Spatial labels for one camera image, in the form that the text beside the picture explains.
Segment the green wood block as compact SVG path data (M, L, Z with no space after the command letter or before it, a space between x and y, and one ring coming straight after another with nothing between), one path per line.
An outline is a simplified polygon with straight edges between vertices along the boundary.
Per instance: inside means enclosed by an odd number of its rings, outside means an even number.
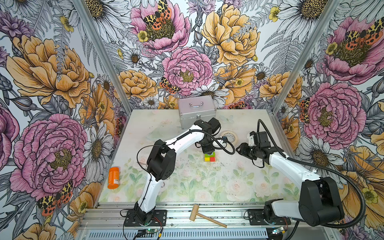
M205 158L215 158L215 152L212 152L211 154L205 154Z

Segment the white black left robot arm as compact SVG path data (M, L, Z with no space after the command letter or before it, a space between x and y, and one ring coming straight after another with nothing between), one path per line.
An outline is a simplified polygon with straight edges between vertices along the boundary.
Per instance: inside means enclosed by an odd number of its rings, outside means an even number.
M140 225L148 225L154 216L156 199L164 180L174 172L177 154L198 143L203 154L211 155L215 149L224 150L224 141L214 134L221 128L219 120L211 118L205 122L197 120L182 134L167 140L157 140L147 159L147 181L141 197L134 206L134 220Z

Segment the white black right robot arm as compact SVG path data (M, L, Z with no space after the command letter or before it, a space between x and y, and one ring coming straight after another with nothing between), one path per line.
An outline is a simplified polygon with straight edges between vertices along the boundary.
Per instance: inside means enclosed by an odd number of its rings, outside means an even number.
M312 227L342 220L345 213L336 182L290 161L284 150L274 144L267 132L250 132L248 142L236 149L243 157L252 161L260 159L263 165L276 168L300 191L298 201L267 201L263 210L264 220L272 223L277 218L291 218Z

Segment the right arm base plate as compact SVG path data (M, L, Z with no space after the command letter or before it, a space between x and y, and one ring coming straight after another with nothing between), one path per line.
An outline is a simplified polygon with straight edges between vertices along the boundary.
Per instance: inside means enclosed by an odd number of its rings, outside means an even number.
M256 225L281 225L289 226L291 225L291 220L285 217L277 217L273 213L269 213L262 209L249 209L247 210L248 220L251 226Z

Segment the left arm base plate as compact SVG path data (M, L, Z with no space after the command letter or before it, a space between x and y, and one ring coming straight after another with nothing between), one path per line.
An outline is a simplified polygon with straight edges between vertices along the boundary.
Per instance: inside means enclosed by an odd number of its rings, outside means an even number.
M128 209L125 216L125 227L164 227L167 222L166 210L152 210L148 213L141 209Z

